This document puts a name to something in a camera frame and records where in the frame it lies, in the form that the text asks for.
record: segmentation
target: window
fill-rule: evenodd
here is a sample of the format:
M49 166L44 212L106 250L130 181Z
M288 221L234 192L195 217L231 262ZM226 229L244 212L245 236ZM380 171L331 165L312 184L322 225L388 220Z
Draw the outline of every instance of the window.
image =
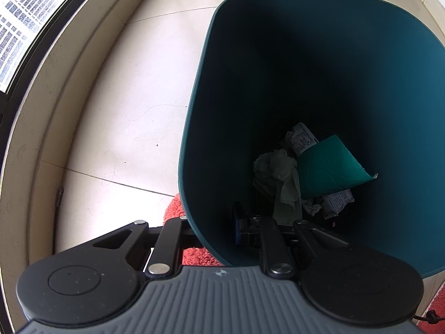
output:
M37 34L64 0L0 0L0 91Z

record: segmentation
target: red rug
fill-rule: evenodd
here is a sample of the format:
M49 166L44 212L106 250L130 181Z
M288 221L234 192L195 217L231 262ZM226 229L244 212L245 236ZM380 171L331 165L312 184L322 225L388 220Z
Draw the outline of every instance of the red rug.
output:
M445 317L445 284L441 286L437 294L434 296L425 313L428 310L435 310L440 317ZM418 321L417 326L426 334L445 334L445 320L437 324L428 324L425 321Z
M164 223L166 220L174 217L184 216L181 198L177 194L167 207L164 214ZM186 249L182 256L182 264L190 266L222 266L222 264L213 257L207 249Z

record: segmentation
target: trash can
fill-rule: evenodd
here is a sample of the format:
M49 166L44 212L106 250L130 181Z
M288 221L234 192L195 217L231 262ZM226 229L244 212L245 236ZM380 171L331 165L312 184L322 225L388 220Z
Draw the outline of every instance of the trash can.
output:
M258 262L235 245L231 207L258 211L252 163L303 122L337 134L378 178L353 189L341 234L445 269L445 49L381 0L225 0L191 96L179 164L190 224L226 265Z

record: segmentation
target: crosshair logo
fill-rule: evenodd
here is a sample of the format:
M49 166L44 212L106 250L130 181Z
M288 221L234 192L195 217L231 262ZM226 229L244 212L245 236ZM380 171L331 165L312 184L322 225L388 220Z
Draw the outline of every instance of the crosshair logo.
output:
M215 275L218 275L219 277L223 277L224 275L227 275L228 272L224 269L219 269L218 271L215 271Z

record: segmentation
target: black cable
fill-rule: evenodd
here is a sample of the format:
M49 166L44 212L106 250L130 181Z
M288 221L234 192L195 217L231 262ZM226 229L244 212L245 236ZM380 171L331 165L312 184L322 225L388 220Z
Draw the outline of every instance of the black cable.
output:
M437 315L435 310L427 311L425 317L419 317L417 315L414 315L413 318L417 320L426 321L428 324L437 324L438 322L445 320L445 318L441 318L439 315Z

